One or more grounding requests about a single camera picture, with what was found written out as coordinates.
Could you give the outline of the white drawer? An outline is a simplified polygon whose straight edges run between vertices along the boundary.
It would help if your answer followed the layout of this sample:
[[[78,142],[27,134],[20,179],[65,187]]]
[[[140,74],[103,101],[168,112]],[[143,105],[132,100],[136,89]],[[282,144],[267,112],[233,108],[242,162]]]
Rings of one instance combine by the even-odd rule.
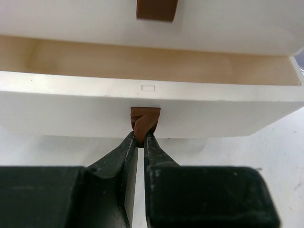
[[[293,57],[0,38],[0,124],[123,138],[132,107],[160,108],[159,138],[248,136],[304,105]]]

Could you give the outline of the white drawer storage box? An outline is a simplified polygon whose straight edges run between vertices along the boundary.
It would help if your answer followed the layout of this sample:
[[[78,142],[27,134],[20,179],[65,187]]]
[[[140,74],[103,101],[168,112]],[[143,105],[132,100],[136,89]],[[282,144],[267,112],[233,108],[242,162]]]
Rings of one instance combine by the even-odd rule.
[[[181,0],[173,22],[137,19],[134,0],[3,0],[3,35],[292,56],[304,47],[301,0]]]

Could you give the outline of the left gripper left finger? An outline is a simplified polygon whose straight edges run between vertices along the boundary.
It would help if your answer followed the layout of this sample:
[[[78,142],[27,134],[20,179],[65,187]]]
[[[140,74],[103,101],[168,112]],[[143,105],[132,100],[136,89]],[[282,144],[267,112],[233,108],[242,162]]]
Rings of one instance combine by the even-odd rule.
[[[88,167],[2,166],[1,227],[131,227],[137,157],[131,132]]]

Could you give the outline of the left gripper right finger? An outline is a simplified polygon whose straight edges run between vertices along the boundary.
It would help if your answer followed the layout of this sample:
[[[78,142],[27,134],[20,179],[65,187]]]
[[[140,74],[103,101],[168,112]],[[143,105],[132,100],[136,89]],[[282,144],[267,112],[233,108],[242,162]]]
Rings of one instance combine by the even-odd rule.
[[[150,228],[278,228],[266,183],[250,167],[181,166],[149,133],[144,141]]]

